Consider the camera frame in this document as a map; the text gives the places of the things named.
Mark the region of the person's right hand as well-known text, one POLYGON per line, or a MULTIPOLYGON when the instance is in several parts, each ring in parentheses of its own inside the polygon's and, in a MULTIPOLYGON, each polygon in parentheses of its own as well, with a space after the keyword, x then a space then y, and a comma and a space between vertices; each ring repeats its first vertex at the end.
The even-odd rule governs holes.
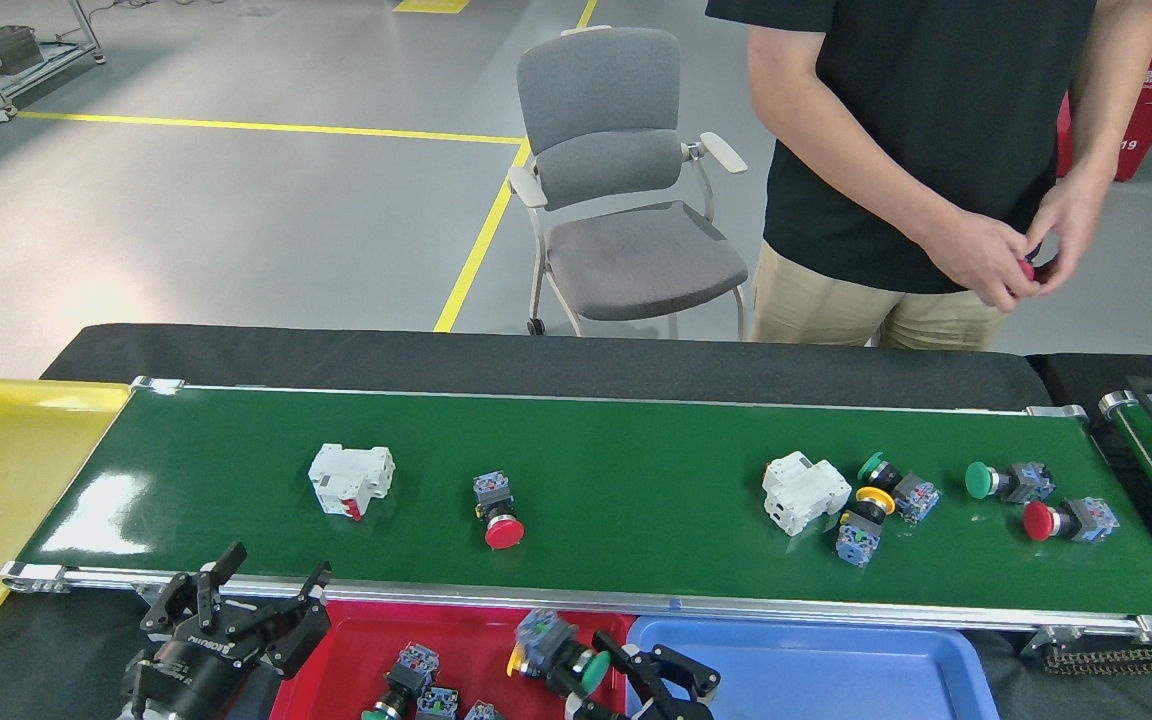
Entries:
POLYGON ((933 219, 916 243, 952 282, 1001 313, 1011 313, 1020 300, 1041 291, 1041 286, 1021 270, 1026 238, 1010 225, 952 210, 933 219))

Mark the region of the person's left hand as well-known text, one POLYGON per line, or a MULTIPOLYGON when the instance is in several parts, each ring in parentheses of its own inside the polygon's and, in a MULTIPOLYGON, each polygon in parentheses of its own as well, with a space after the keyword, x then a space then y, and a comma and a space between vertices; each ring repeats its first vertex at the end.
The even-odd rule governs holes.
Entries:
POLYGON ((1058 240, 1059 247, 1053 258, 1036 270, 1039 296, 1056 291, 1076 274, 1094 242, 1108 187, 1111 181, 1070 172, 1043 197, 1026 232, 1026 251, 1036 251, 1049 236, 1058 240))

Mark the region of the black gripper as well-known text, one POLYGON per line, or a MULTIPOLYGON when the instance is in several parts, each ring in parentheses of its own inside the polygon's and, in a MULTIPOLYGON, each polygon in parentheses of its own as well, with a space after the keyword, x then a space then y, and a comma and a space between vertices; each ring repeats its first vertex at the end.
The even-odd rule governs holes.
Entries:
MULTIPOLYGON (((173 575, 142 616, 142 632, 177 629, 187 616, 198 619, 204 632, 214 630, 221 588, 247 556, 244 544, 233 541, 197 573, 173 575)), ((283 679, 296 676, 332 628, 323 602, 332 578, 332 564, 321 561, 296 596, 233 620, 233 643, 209 638, 164 643, 147 665, 147 717, 270 717, 273 670, 259 659, 283 679)))

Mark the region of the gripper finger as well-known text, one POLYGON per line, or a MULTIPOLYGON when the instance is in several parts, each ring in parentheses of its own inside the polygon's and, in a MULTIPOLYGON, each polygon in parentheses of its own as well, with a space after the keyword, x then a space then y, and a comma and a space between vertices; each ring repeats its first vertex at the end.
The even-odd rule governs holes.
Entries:
POLYGON ((641 700, 643 710, 650 700, 643 700, 644 685, 641 674, 646 670, 649 657, 639 646, 632 643, 614 643, 607 632, 593 632, 593 657, 582 662, 581 670, 573 674, 570 694, 566 697, 567 719, 637 719, 641 714, 626 715, 626 712, 614 712, 602 703, 594 702, 596 688, 602 684, 602 679, 609 673, 623 676, 626 691, 634 692, 635 700, 641 700))
POLYGON ((721 684, 718 670, 664 644, 657 644, 650 657, 657 679, 652 707, 659 719, 713 719, 708 703, 721 684), (685 691, 685 700, 673 696, 666 682, 685 691))

